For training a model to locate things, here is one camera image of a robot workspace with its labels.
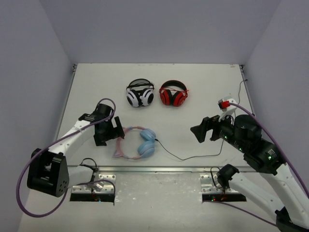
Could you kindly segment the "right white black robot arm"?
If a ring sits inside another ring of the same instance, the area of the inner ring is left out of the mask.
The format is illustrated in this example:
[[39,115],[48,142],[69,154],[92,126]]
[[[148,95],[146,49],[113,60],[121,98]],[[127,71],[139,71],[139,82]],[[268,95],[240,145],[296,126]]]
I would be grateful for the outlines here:
[[307,232],[309,230],[309,199],[293,178],[287,161],[279,148],[262,138],[262,127],[249,115],[205,117],[200,125],[191,127],[199,143],[206,133],[212,132],[211,141],[223,139],[243,153],[246,163],[259,173],[276,192],[264,191],[247,179],[231,164],[217,172],[217,182],[223,189],[233,189],[264,210],[281,232]]

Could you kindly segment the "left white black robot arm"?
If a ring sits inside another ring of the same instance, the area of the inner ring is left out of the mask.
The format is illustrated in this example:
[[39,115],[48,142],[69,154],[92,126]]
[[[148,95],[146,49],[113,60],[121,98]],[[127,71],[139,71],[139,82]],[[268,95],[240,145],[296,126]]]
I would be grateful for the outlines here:
[[120,118],[114,112],[110,106],[99,103],[92,113],[81,115],[51,146],[36,149],[31,155],[27,187],[60,197],[73,186],[92,182],[94,167],[85,164],[69,167],[68,160],[89,139],[94,139],[96,146],[106,146],[109,140],[124,138]]

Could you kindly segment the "white black headphones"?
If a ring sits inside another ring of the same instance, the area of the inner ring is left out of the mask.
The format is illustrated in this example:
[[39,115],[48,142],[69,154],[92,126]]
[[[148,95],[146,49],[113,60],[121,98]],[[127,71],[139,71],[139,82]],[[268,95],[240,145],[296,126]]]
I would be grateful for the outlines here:
[[135,79],[126,87],[126,98],[132,107],[148,106],[154,99],[154,84],[144,78]]

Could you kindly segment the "red black headphones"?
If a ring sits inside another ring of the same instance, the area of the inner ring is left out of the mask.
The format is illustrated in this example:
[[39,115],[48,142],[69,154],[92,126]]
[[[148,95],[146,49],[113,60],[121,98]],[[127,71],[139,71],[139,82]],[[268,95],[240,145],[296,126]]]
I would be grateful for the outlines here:
[[188,97],[188,89],[178,80],[168,80],[159,89],[159,96],[164,105],[181,106]]

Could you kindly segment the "metal table edge rail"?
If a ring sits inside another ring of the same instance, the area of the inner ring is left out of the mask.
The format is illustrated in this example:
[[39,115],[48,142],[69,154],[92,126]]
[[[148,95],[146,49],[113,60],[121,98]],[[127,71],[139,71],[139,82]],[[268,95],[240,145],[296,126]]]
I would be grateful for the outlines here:
[[218,169],[210,166],[98,166],[102,172],[111,173],[208,173]]

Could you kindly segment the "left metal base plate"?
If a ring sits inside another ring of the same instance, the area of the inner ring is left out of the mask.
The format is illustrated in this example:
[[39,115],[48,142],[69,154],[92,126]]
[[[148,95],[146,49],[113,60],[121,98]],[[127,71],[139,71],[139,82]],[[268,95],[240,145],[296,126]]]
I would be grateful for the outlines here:
[[75,185],[71,188],[71,193],[77,194],[114,194],[115,175],[98,174],[94,180],[84,185]]

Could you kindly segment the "metal base plate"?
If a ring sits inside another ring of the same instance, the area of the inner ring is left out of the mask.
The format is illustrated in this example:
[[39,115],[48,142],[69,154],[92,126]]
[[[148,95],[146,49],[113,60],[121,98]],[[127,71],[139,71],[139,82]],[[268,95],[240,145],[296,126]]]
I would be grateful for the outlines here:
[[217,181],[217,175],[210,173],[200,174],[200,183],[202,193],[223,193],[222,186]]
[[98,174],[94,180],[84,185],[75,185],[71,188],[71,193],[77,194],[114,194],[115,175]]

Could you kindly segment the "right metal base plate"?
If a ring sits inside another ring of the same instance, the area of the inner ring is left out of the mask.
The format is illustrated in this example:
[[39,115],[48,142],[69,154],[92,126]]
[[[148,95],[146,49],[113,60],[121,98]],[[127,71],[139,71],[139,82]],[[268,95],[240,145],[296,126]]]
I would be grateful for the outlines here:
[[222,186],[217,181],[217,175],[210,173],[200,174],[200,183],[202,193],[223,193]]

